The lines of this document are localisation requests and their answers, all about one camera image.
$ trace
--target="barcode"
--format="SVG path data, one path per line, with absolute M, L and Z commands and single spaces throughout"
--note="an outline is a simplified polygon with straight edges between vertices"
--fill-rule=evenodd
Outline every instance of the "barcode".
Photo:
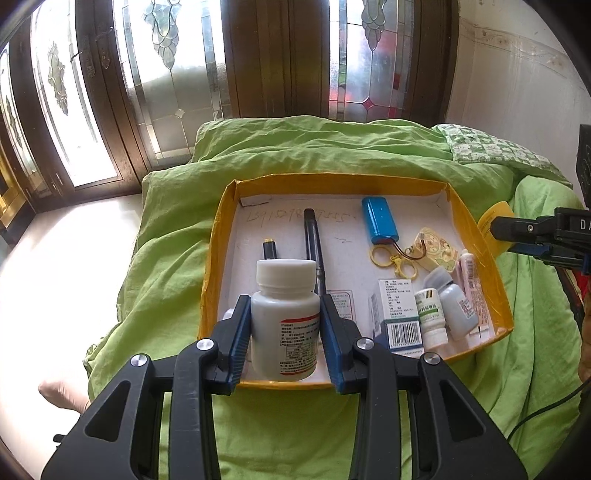
M 467 266 L 467 277 L 468 277 L 468 287 L 469 288 L 474 288 L 474 262 L 471 260 L 468 260 L 466 262 L 466 266 Z
M 421 345 L 421 330 L 416 320 L 388 323 L 387 326 L 390 349 Z

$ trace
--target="key ring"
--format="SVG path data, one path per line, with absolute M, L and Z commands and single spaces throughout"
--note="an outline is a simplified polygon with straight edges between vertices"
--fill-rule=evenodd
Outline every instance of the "key ring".
M 390 255 L 389 257 L 389 263 L 387 264 L 382 264 L 380 262 L 378 262 L 375 257 L 374 257 L 374 253 L 376 250 L 386 250 L 386 252 L 388 252 L 388 254 Z M 369 252 L 369 258 L 371 259 L 372 263 L 379 268 L 388 268 L 391 267 L 392 265 L 394 266 L 394 271 L 396 272 L 396 275 L 400 278 L 406 278 L 407 280 L 414 280 L 415 278 L 417 278 L 418 276 L 418 271 L 417 271 L 417 267 L 414 265 L 414 262 L 406 259 L 406 258 L 401 258 L 398 255 L 393 255 L 392 252 L 390 251 L 390 249 L 386 246 L 386 245 L 374 245 L 372 247 L 372 249 Z M 408 276 L 406 275 L 406 273 L 404 272 L 404 270 L 402 269 L 403 265 L 407 264 L 410 267 L 413 268 L 413 274 Z

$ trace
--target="green bedsheet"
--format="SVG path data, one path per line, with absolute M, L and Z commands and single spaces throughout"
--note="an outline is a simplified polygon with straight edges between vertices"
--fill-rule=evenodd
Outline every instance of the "green bedsheet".
M 448 181 L 475 219 L 500 200 L 525 217 L 552 213 L 556 206 L 580 207 L 565 185 L 531 176 L 531 166 L 460 164 L 440 132 L 406 121 L 359 125 L 296 117 L 206 124 L 191 163 L 144 179 L 144 212 L 119 294 L 119 323 L 85 360 L 91 398 L 133 354 L 145 352 L 153 359 L 175 355 L 195 339 L 210 230 L 226 185 L 269 173 L 316 171 Z M 509 253 L 497 265 L 515 330 L 453 369 L 508 434 L 520 418 L 579 385 L 580 338 L 552 268 Z M 225 479 L 348 477 L 356 396 L 341 397 L 332 390 L 238 389 L 231 397 L 215 397 L 214 409 Z M 531 420 L 515 435 L 511 443 L 530 476 L 556 451 L 576 416 L 573 400 Z M 164 454 L 167 435 L 165 422 Z M 406 422 L 403 437 L 409 478 Z M 160 468 L 165 472 L 166 455 L 161 455 Z

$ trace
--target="metal screw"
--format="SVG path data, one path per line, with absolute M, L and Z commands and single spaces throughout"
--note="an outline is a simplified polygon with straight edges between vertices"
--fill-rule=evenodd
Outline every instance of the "metal screw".
M 215 343 L 213 343 L 213 340 L 211 340 L 211 338 L 202 338 L 197 342 L 197 348 L 199 348 L 200 350 L 211 350 L 213 348 L 213 345 L 215 345 Z
M 435 352 L 425 353 L 424 359 L 429 365 L 437 365 L 441 361 L 441 357 Z
M 134 367 L 141 367 L 142 365 L 145 365 L 145 363 L 148 361 L 148 357 L 145 356 L 143 353 L 139 353 L 138 355 L 134 355 L 133 357 L 131 357 L 131 364 Z
M 357 346 L 361 350 L 371 350 L 374 347 L 374 341 L 371 338 L 360 338 L 357 340 Z

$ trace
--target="small medicine bottle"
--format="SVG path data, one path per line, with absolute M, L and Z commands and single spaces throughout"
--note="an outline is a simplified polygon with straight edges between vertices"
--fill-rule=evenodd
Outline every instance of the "small medicine bottle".
M 425 277 L 425 288 L 435 288 L 439 293 L 447 327 L 454 340 L 461 340 L 478 325 L 478 315 L 462 289 L 453 282 L 443 267 L 437 267 Z
M 259 260 L 251 297 L 252 366 L 266 380 L 291 382 L 316 368 L 320 297 L 313 260 Z
M 425 288 L 414 294 L 417 302 L 418 320 L 425 351 L 444 345 L 449 340 L 445 329 L 445 315 L 435 288 Z

